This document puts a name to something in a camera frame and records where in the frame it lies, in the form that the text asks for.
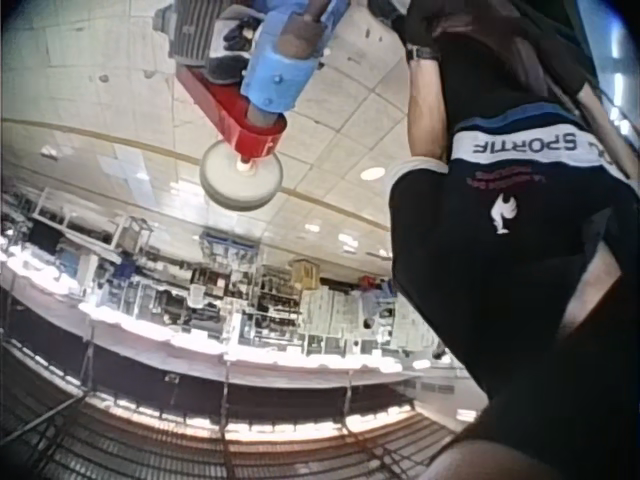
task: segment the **person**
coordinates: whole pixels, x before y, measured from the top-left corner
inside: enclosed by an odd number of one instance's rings
[[[424,478],[627,478],[637,158],[553,36],[491,19],[584,119],[477,36],[436,31],[444,3],[413,0],[386,22],[410,78],[412,157],[387,175],[393,277],[489,406]]]

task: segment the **black glove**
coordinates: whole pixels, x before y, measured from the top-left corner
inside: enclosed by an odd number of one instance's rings
[[[404,21],[406,43],[436,50],[432,28],[440,10],[440,0],[411,0]]]
[[[565,42],[554,32],[542,31],[525,18],[509,21],[512,22],[512,33],[524,38],[535,48],[540,63],[562,91],[569,97],[576,98],[588,77]]]

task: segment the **hand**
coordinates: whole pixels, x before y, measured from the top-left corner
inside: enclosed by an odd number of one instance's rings
[[[439,0],[411,0],[404,21],[404,36],[407,43],[418,47],[435,48],[432,26],[439,10]]]

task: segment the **wristwatch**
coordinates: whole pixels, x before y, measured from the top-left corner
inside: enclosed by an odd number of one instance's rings
[[[435,48],[431,47],[419,47],[418,45],[411,45],[407,43],[407,63],[412,60],[440,60],[440,53]]]

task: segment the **blue motor housing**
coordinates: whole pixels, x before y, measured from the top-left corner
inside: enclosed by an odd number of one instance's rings
[[[320,57],[333,31],[349,7],[347,0],[332,0],[322,17],[325,32],[314,55],[306,60],[287,58],[277,50],[277,41],[289,16],[305,10],[304,0],[258,0],[255,8],[266,12],[262,31],[251,56],[241,93],[256,107],[271,113],[285,113],[318,68]]]

